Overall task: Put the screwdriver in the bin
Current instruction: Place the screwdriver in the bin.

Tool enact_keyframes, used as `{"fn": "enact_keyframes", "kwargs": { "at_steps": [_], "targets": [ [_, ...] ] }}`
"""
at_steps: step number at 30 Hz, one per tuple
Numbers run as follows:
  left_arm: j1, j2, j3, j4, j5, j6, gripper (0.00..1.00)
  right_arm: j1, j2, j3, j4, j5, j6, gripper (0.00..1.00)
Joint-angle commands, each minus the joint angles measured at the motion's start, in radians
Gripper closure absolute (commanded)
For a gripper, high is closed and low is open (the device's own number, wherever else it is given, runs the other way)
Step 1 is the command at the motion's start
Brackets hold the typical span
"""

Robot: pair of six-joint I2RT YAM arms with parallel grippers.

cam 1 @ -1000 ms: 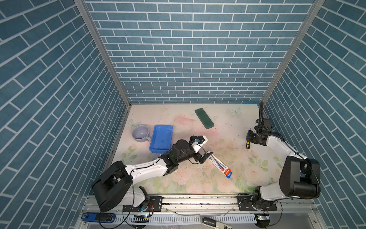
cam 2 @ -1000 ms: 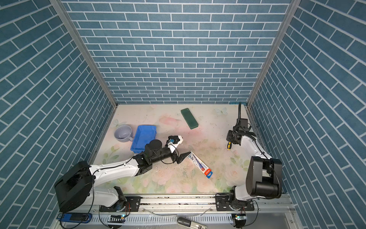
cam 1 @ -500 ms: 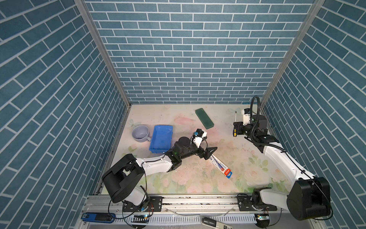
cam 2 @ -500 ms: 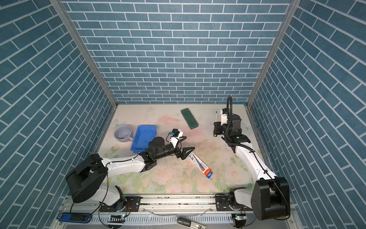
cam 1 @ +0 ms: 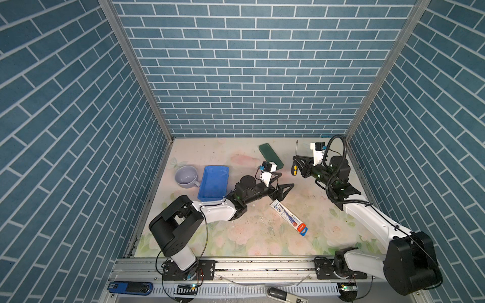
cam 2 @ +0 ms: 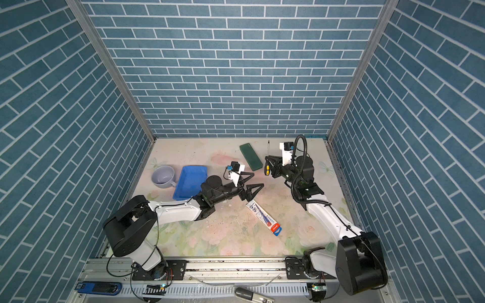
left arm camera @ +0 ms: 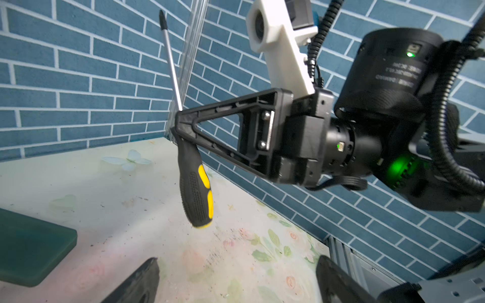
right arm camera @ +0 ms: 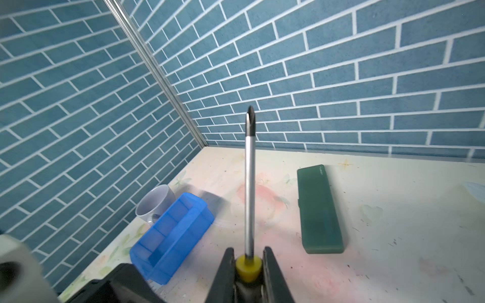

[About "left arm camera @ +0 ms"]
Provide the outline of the black yellow screwdriver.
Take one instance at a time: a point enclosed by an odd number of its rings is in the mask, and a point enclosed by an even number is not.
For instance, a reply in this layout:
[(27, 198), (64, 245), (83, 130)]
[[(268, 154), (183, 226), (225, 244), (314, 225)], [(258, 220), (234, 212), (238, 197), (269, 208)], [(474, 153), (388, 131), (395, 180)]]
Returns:
[[(177, 110), (181, 112), (183, 105), (171, 50), (167, 20), (162, 10), (159, 11), (159, 24), (166, 46), (174, 100)], [(174, 126), (171, 128), (171, 134), (174, 136), (178, 146), (179, 188), (184, 213), (193, 227), (198, 229), (206, 228), (212, 223), (213, 195), (201, 155), (195, 144), (177, 134)]]

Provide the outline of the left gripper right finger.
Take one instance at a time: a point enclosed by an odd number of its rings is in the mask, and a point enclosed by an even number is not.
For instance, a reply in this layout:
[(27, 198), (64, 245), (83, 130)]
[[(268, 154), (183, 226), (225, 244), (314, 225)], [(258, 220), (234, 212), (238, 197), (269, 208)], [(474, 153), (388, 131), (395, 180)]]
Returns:
[(362, 286), (354, 281), (329, 257), (321, 255), (316, 276), (323, 302), (377, 302)]

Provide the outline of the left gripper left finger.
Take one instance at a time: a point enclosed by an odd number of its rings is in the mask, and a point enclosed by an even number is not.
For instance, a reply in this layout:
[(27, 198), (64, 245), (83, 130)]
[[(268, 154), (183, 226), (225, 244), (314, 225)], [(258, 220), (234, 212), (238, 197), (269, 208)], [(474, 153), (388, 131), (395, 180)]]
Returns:
[(160, 269), (157, 258), (149, 258), (113, 290), (102, 303), (155, 302), (159, 282)]

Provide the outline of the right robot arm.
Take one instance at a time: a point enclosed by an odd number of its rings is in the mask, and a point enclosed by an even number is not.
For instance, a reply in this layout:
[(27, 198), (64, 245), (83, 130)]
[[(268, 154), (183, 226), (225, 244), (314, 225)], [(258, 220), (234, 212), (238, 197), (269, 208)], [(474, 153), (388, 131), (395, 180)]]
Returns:
[(426, 30), (377, 30), (365, 36), (339, 97), (321, 87), (302, 97), (272, 88), (177, 113), (189, 221), (213, 218), (199, 148), (273, 183), (363, 191), (373, 175), (417, 208), (481, 211), (484, 191), (451, 181), (431, 151), (441, 143), (465, 174), (484, 177), (484, 145), (458, 137), (455, 106), (432, 105), (459, 54), (459, 42)]

